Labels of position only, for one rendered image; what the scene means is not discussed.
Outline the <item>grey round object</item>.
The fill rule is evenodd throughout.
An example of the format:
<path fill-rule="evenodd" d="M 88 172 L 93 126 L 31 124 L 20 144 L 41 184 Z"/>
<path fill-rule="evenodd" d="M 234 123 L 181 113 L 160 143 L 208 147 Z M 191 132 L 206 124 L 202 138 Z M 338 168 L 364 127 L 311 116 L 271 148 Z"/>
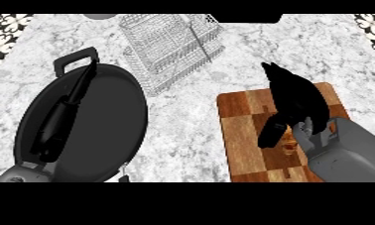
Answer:
<path fill-rule="evenodd" d="M 91 20 L 106 20 L 112 18 L 116 14 L 84 14 L 84 16 Z"/>

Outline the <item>brown wooden cutting board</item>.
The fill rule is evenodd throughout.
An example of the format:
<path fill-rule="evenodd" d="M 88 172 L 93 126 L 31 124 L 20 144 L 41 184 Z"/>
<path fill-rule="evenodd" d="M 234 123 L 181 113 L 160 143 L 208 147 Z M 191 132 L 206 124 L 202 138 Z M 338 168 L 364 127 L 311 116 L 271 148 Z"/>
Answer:
<path fill-rule="evenodd" d="M 273 148 L 258 147 L 258 134 L 277 112 L 270 90 L 221 93 L 217 107 L 231 182 L 321 182 L 290 129 Z"/>

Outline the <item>black round pan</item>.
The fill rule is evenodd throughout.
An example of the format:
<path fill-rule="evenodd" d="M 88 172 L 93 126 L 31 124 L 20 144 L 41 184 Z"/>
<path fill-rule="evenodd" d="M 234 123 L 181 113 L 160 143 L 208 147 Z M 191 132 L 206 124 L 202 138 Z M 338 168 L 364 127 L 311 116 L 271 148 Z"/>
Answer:
<path fill-rule="evenodd" d="M 53 163 L 31 153 L 42 121 L 59 98 L 70 93 L 76 80 L 95 60 L 95 76 L 81 101 L 72 132 Z M 103 182 L 128 164 L 138 150 L 147 107 L 140 84 L 126 70 L 98 61 L 94 48 L 54 60 L 56 80 L 36 95 L 23 114 L 14 140 L 14 164 L 41 165 L 50 182 Z"/>

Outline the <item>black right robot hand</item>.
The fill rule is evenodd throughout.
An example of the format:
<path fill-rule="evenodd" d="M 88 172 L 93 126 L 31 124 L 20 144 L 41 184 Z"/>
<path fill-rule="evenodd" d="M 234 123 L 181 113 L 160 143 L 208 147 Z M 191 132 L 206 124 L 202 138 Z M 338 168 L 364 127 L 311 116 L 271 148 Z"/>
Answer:
<path fill-rule="evenodd" d="M 270 82 L 270 91 L 277 113 L 268 118 L 258 135 L 258 147 L 273 148 L 286 128 L 292 128 L 305 118 L 311 121 L 311 134 L 326 128 L 329 109 L 313 83 L 271 63 L 261 63 Z"/>

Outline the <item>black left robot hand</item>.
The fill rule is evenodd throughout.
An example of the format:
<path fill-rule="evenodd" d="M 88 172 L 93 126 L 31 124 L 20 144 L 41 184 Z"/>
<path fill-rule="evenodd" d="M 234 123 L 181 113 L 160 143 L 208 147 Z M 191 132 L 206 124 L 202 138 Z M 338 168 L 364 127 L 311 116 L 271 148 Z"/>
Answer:
<path fill-rule="evenodd" d="M 59 98 L 36 132 L 31 153 L 38 156 L 42 163 L 53 163 L 60 156 L 94 76 L 95 60 L 87 66 L 70 93 Z"/>

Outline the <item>black appliance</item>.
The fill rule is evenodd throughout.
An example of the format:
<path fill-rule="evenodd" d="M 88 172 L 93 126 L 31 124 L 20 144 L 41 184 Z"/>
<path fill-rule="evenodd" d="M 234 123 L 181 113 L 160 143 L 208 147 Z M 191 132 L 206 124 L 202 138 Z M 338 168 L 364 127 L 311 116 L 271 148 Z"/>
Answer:
<path fill-rule="evenodd" d="M 219 23 L 259 23 L 274 24 L 282 14 L 214 14 Z"/>

